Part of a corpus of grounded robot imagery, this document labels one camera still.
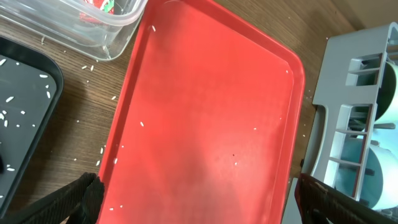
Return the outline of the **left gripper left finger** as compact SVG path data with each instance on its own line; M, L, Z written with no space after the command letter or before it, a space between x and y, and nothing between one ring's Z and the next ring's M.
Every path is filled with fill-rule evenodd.
M104 183L94 173L80 178L1 219L1 224L95 224L104 199Z

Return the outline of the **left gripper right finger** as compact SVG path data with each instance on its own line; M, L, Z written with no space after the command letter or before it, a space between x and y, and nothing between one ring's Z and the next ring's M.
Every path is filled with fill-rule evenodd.
M295 200L303 224L397 224L308 174L300 174Z

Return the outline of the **light blue bowl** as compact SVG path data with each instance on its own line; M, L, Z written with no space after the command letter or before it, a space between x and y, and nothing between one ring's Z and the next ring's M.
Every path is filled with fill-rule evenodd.
M355 186L357 169L341 166L338 169L335 189L351 195ZM397 157L388 149L371 145L359 201L373 210L397 206Z

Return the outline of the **green bowl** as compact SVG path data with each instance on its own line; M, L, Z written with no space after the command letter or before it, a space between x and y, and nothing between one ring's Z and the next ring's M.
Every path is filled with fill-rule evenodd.
M397 65L394 63L385 63L376 103L375 124L397 122Z

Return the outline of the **red snack wrapper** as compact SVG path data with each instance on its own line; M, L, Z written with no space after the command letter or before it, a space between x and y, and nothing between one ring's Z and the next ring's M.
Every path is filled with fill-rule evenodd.
M114 0L84 0L85 3L95 6L99 10L107 13L107 14L114 14ZM100 21L91 17L84 12L79 14L80 20L84 22L90 22L99 24Z

